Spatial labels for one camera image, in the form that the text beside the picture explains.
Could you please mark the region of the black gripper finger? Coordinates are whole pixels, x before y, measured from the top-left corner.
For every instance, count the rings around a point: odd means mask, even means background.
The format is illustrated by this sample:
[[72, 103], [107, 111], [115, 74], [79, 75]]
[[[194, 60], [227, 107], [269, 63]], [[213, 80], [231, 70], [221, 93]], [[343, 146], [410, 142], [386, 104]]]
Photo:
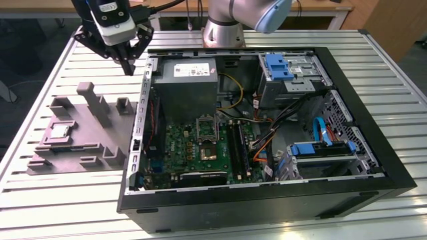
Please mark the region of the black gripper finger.
[[91, 49], [102, 58], [111, 58], [114, 62], [122, 66], [124, 74], [130, 74], [130, 54], [124, 43], [114, 46], [106, 45], [103, 39], [92, 34], [84, 27], [78, 29], [74, 39]]
[[126, 73], [127, 75], [134, 75], [136, 67], [135, 67], [135, 64], [131, 63], [131, 61], [140, 58], [154, 37], [154, 28], [151, 26], [144, 24], [138, 24], [136, 30], [138, 30], [136, 32], [138, 43], [130, 48], [128, 71]]

